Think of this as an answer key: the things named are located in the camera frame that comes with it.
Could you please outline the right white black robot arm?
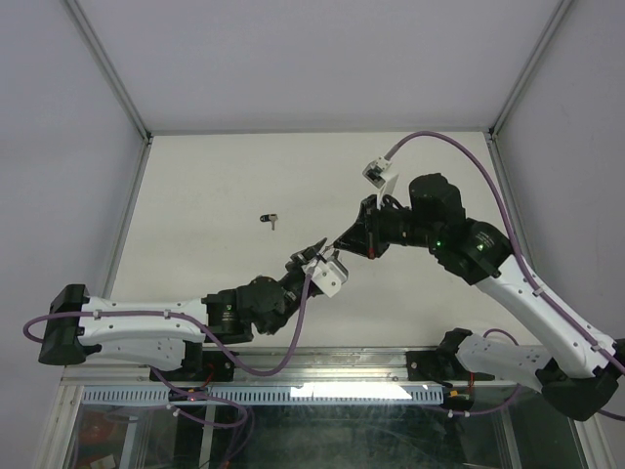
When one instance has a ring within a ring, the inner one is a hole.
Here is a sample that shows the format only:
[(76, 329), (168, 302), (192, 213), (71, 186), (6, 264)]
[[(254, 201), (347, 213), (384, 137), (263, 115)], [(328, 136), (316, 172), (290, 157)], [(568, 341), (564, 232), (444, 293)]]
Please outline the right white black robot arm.
[(445, 333), (430, 376), (483, 373), (540, 393), (554, 409), (586, 421), (599, 413), (624, 374), (624, 342), (597, 330), (540, 281), (497, 228), (467, 217), (459, 190), (440, 174), (415, 178), (410, 204), (370, 195), (336, 248), (367, 259), (390, 246), (425, 248), (450, 274), (511, 313), (536, 346), (491, 341), (469, 329)]

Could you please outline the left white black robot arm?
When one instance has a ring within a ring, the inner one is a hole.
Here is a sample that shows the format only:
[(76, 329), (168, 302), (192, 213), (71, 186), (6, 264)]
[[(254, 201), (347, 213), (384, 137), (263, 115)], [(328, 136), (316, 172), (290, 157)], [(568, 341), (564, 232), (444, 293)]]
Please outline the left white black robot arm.
[(51, 302), (39, 362), (68, 366), (108, 358), (175, 371), (190, 380), (205, 365), (202, 347), (274, 335), (302, 303), (320, 294), (307, 278), (321, 263), (319, 241), (294, 253), (280, 279), (258, 276), (236, 288), (173, 303), (116, 303), (68, 284)]

